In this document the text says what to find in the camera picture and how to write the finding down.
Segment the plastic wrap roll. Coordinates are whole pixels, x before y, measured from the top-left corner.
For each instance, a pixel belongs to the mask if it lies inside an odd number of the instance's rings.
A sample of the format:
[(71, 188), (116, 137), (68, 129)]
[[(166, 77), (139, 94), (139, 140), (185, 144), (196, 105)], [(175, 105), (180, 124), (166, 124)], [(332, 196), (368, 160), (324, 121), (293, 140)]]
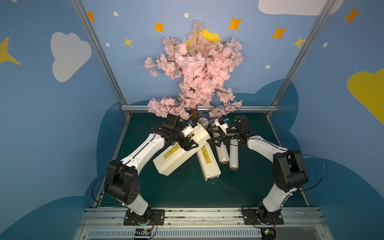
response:
[[(211, 127), (212, 128), (216, 127), (215, 123), (211, 123)], [(230, 160), (230, 157), (229, 157), (226, 145), (224, 144), (224, 145), (221, 145), (220, 147), (216, 146), (216, 151), (217, 151), (219, 162), (221, 164), (227, 164)]]
[(230, 169), (237, 170), (239, 168), (239, 142), (236, 138), (230, 140), (229, 157)]

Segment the white wrap dispenser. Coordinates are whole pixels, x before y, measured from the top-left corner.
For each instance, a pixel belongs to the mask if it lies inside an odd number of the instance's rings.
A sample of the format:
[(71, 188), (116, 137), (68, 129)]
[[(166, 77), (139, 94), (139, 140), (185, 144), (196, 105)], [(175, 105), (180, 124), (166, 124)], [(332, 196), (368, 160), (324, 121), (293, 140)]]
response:
[(207, 144), (207, 140), (211, 138), (207, 130), (199, 123), (197, 123), (194, 127), (193, 132), (195, 135), (188, 140), (194, 140), (199, 144), (199, 147), (190, 151), (185, 151), (181, 148), (180, 143), (177, 143), (173, 146), (169, 146), (153, 160), (155, 167), (160, 174), (169, 176), (186, 160)]
[(210, 144), (207, 143), (200, 150), (198, 150), (197, 157), (205, 181), (208, 179), (218, 178), (221, 175), (221, 170)]

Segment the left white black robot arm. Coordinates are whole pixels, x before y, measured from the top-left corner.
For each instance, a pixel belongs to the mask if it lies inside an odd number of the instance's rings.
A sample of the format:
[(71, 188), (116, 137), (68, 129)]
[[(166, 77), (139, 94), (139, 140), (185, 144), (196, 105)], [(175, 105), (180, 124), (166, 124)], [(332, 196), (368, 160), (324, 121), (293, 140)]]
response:
[(145, 219), (151, 215), (151, 206), (140, 195), (139, 175), (148, 161), (167, 143), (177, 143), (185, 151), (196, 149), (199, 145), (189, 134), (197, 126), (196, 121), (184, 121), (178, 129), (180, 117), (168, 114), (166, 121), (154, 127), (145, 141), (130, 155), (120, 161), (109, 163), (104, 183), (104, 192), (118, 200), (129, 211)]

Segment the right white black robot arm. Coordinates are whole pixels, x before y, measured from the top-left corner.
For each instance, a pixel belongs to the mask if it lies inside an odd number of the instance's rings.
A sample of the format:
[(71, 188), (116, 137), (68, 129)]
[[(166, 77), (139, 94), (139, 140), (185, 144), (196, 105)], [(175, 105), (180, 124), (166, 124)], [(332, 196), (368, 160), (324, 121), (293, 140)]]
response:
[(232, 128), (227, 119), (220, 117), (211, 123), (208, 131), (214, 135), (209, 142), (217, 147), (226, 141), (235, 141), (259, 153), (273, 164), (274, 184), (260, 203), (257, 215), (259, 221), (266, 224), (281, 218), (286, 200), (309, 181), (302, 153), (296, 149), (280, 147), (252, 133), (244, 115), (235, 116), (235, 125)]

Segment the small green label can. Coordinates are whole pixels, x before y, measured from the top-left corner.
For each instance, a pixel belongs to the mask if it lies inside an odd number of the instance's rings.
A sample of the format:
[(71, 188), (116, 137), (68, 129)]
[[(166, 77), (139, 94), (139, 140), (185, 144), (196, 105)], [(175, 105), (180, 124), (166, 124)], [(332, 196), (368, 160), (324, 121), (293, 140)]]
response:
[(207, 118), (198, 118), (198, 123), (206, 128), (209, 124), (209, 120)]

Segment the pink cherry blossom tree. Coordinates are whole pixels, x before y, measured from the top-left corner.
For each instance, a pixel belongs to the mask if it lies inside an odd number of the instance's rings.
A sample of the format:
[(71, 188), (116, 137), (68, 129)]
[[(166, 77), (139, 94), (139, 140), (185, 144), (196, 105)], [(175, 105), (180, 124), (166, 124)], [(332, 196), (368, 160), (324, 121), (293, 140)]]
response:
[(181, 79), (179, 96), (150, 100), (149, 113), (161, 118), (173, 114), (188, 120), (191, 114), (187, 109), (210, 106), (215, 96), (223, 106), (210, 111), (212, 118), (234, 112), (242, 105), (241, 101), (236, 100), (233, 90), (225, 88), (224, 83), (230, 79), (235, 68), (242, 64), (243, 46), (235, 39), (210, 41), (204, 36), (203, 24), (202, 21), (193, 22), (193, 30), (187, 41), (179, 42), (165, 37), (163, 44), (166, 52), (156, 60), (151, 57), (145, 60), (145, 69), (151, 76), (156, 77), (159, 71), (164, 71), (172, 80)]

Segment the small circuit board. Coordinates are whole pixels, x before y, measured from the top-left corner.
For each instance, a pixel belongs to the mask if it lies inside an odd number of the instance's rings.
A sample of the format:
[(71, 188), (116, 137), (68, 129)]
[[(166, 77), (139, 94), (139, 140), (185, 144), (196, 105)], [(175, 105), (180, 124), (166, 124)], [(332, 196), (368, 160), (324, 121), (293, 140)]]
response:
[(134, 230), (134, 239), (150, 239), (153, 235), (153, 230), (150, 230), (149, 228), (138, 228)]

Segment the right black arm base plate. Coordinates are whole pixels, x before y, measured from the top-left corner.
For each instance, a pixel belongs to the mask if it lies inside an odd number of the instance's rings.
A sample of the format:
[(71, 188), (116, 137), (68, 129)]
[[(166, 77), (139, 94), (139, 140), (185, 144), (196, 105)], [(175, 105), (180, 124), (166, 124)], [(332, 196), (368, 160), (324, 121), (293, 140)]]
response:
[(245, 225), (283, 225), (284, 220), (281, 210), (268, 212), (264, 207), (251, 209), (243, 207), (240, 209)]

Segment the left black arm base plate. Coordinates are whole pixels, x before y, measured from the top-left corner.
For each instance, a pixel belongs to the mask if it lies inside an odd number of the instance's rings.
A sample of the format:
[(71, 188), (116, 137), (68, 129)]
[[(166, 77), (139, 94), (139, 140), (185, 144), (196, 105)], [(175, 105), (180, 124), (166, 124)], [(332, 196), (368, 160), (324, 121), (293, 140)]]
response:
[(127, 210), (124, 218), (124, 226), (163, 226), (165, 220), (165, 210), (148, 209), (142, 216), (139, 216), (132, 210)]

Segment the aluminium front rail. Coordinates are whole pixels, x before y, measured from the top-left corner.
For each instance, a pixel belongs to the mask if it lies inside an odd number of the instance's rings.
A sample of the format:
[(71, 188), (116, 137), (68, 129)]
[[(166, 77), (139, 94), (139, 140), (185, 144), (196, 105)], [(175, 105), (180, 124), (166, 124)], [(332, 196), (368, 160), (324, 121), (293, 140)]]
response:
[(123, 208), (86, 209), (75, 240), (135, 240), (134, 230), (153, 230), (139, 240), (331, 240), (318, 208), (284, 208), (283, 225), (245, 225), (237, 208), (155, 208), (165, 210), (163, 226), (124, 226)]

